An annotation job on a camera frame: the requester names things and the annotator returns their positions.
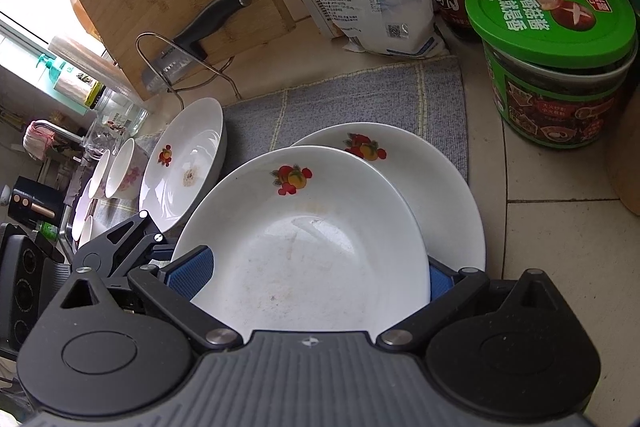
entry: blue gripper pad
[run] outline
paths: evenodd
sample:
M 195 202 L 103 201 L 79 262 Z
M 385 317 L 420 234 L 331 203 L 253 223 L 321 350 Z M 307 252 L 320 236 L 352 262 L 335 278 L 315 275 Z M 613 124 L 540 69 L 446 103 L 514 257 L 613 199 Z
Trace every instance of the blue gripper pad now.
M 431 300 L 434 301 L 453 288 L 453 278 L 438 270 L 433 264 L 429 265 L 431 278 Z
M 164 283 L 190 301 L 213 275 L 213 252 L 209 247 L 194 248 L 165 266 L 164 272 Z

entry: white bowl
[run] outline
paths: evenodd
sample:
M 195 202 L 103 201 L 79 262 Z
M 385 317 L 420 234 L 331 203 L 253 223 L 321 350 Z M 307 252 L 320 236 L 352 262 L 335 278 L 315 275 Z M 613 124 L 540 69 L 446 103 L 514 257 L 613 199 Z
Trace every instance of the white bowl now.
M 80 237 L 78 239 L 78 248 L 84 247 L 86 243 L 98 237 L 101 233 L 107 231 L 107 227 L 105 227 L 100 221 L 94 218 L 94 216 L 88 216 L 84 220 L 84 225 L 82 226 L 82 232 L 80 233 Z
M 366 122 L 327 127 L 297 145 L 357 148 L 409 204 L 429 255 L 453 270 L 484 270 L 484 232 L 474 197 L 458 170 L 433 145 L 398 127 Z
M 199 245 L 213 277 L 192 302 L 238 331 L 379 333 L 429 302 L 414 215 L 384 176 L 344 151 L 276 150 L 226 176 L 173 259 Z
M 149 212 L 160 232 L 185 222 L 218 181 L 225 153 L 218 100 L 196 100 L 178 113 L 151 153 L 140 210 Z
M 105 190 L 107 188 L 107 177 L 114 159 L 115 155 L 111 154 L 109 150 L 102 153 L 98 165 L 95 166 L 94 175 L 89 180 L 89 191 L 87 192 L 89 198 L 97 200 L 108 199 Z
M 89 211 L 89 205 L 92 198 L 89 197 L 89 187 L 91 183 L 87 183 L 82 191 L 82 195 L 76 204 L 76 214 L 74 215 L 74 222 L 71 225 L 71 237 L 74 241 L 80 239 L 82 233 L 82 227 L 84 227 L 84 220 L 86 219 L 86 213 Z
M 116 154 L 107 177 L 107 186 L 104 190 L 107 198 L 119 200 L 137 198 L 148 161 L 149 156 L 133 138 L 124 142 Z

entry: black knife handle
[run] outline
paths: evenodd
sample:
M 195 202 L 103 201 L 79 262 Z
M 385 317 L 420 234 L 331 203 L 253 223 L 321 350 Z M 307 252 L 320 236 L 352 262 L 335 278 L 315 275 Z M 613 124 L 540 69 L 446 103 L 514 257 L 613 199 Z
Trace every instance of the black knife handle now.
M 251 0 L 211 1 L 185 29 L 174 37 L 174 42 L 190 51 L 195 57 L 204 60 L 207 58 L 207 53 L 198 41 L 217 32 L 229 17 L 249 4 Z

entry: placemat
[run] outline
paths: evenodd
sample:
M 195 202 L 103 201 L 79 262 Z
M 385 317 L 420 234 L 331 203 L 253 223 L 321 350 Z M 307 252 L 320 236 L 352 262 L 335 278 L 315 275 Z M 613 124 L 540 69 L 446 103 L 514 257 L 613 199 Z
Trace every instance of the placemat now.
M 465 97 L 454 56 L 400 62 L 291 87 L 223 108 L 227 150 L 221 179 L 266 152 L 339 123 L 401 127 L 439 149 L 467 177 Z M 161 132 L 136 142 L 150 153 Z M 138 211 L 138 200 L 100 201 L 94 217 L 112 227 Z M 177 237 L 182 227 L 168 235 Z

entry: countertop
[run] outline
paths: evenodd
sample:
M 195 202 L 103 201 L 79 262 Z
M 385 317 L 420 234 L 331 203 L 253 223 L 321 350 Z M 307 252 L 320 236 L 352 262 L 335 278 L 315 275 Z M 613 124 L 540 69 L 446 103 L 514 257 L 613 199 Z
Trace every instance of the countertop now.
M 599 426 L 628 426 L 640 416 L 640 218 L 626 210 L 607 181 L 606 139 L 580 150 L 549 150 L 517 136 L 494 108 L 479 43 L 457 40 L 439 27 L 460 60 L 469 137 L 469 186 L 482 217 L 491 277 L 517 279 L 545 270 L 589 333 L 602 360 L 600 383 L 587 415 Z M 395 59 L 342 49 L 309 18 L 290 34 L 236 57 L 228 73 L 243 97 L 308 84 Z M 208 77 L 199 73 L 179 87 Z M 226 80 L 184 93 L 186 105 L 212 96 L 234 101 Z M 161 94 L 141 134 L 161 129 L 178 113 Z

